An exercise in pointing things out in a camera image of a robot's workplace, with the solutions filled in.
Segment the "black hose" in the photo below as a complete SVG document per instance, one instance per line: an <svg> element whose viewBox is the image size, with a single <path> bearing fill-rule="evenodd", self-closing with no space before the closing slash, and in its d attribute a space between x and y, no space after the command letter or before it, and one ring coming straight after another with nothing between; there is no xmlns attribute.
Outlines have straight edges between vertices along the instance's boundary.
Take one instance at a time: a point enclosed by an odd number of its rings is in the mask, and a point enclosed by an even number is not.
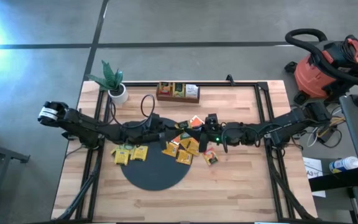
<svg viewBox="0 0 358 224"><path fill-rule="evenodd" d="M324 70L326 75L337 78L339 80L342 80L347 83L351 83L353 85L358 85L358 77L354 77L352 75L349 75L348 73L344 73L339 71L338 69L334 68L324 57L323 53L315 47L313 44L298 40L293 38L293 36L301 35L301 34L309 34L317 37L319 41L327 40L327 37L324 35L323 32L317 29L296 29L293 31L290 31L285 35L285 40L294 46L300 47L302 49L307 50L310 52L315 60L315 63L317 64L318 68L321 68L321 70Z"/></svg>

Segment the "gray floor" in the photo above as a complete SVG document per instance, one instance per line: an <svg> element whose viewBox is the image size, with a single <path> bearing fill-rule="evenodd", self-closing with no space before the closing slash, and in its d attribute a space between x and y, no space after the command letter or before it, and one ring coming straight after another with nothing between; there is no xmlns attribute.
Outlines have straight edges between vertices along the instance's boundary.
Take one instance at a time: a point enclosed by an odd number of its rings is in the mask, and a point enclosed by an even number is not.
<svg viewBox="0 0 358 224"><path fill-rule="evenodd" d="M102 0L0 0L0 44L89 44L101 5ZM358 0L111 0L99 42L284 41L289 30L305 27L333 40L358 37ZM46 100L76 106L89 52L0 50L0 146L31 154L28 164L12 162L9 168L0 223L50 218L67 141L62 130L36 119ZM103 59L124 70L124 80L222 80L228 73L237 80L284 80L292 99L296 85L283 66L305 55L289 46L98 49L92 73L101 75ZM304 156L354 155L346 125L341 130L337 148L316 144ZM342 192L328 196L343 198ZM316 205L321 218L341 221L343 211L333 212L337 207L327 200L317 198Z"/></svg>

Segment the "white paper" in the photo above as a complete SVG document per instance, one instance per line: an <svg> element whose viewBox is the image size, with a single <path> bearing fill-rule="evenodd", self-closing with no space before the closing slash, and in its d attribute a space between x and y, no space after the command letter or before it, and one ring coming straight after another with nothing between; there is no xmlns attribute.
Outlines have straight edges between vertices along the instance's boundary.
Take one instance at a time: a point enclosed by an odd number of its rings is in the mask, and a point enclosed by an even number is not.
<svg viewBox="0 0 358 224"><path fill-rule="evenodd" d="M305 164L305 168L308 174L308 179L321 177L323 175L323 173L319 171L322 170L321 160L304 157L303 162ZM312 192L311 194L317 197L326 197L326 192L324 190L318 192Z"/></svg>

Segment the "wooden table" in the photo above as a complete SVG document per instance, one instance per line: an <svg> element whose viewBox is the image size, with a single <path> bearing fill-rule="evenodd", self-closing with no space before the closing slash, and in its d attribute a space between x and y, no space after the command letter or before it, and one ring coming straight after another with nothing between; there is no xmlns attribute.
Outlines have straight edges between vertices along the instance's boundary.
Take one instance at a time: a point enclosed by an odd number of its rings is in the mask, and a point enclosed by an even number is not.
<svg viewBox="0 0 358 224"><path fill-rule="evenodd" d="M275 116L289 112L287 94L282 81L268 81ZM88 116L94 115L99 87L85 82L78 107ZM119 121L142 120L140 101L151 87L129 87L129 100L117 110ZM148 113L152 103L144 104ZM156 101L155 113L175 121L184 121L198 115L217 113L219 122L242 121L259 123L255 92L250 87L201 88L199 104ZM68 151L79 146L70 142ZM113 163L110 150L115 145L105 144L99 178L98 195L94 208L94 222L267 222L277 221L269 171L263 144L230 147L225 154L221 146L214 146L219 162L208 167L205 160L195 157L185 178L173 187L151 192L138 189ZM71 154L64 163L52 218L58 217L78 193L85 163L86 149ZM317 216L300 150L287 147L284 157L290 188L300 203ZM283 194L280 194L284 214L287 213ZM88 211L86 198L84 213Z"/></svg>

